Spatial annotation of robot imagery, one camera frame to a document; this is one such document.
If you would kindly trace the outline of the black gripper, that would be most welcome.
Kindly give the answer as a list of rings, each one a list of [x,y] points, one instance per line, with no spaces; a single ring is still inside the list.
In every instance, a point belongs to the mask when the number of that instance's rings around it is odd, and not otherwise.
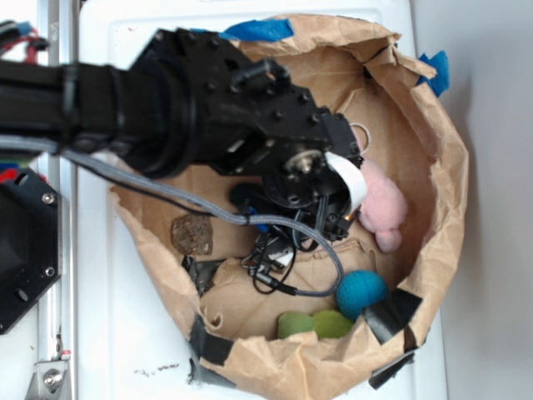
[[[309,151],[287,162],[280,177],[264,177],[261,184],[245,185],[245,214],[276,214],[316,229],[326,240],[348,236],[353,220],[366,199],[363,157]],[[298,252],[309,253],[318,242],[290,227],[268,222],[261,231],[245,268],[254,283],[283,283]]]

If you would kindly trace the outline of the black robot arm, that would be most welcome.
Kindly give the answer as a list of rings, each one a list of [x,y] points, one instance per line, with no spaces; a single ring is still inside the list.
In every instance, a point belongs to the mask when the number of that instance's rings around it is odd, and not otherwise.
[[[150,179],[192,164],[259,177],[237,223],[278,211],[295,244],[345,238],[366,191],[348,121],[276,60],[252,61],[213,32],[161,30],[128,70],[2,62],[4,157],[59,153],[84,165],[99,151]]]

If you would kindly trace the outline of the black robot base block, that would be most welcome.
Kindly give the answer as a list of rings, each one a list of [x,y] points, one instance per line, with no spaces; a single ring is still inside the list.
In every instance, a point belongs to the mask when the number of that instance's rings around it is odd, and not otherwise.
[[[31,168],[1,184],[1,334],[58,280],[60,196]]]

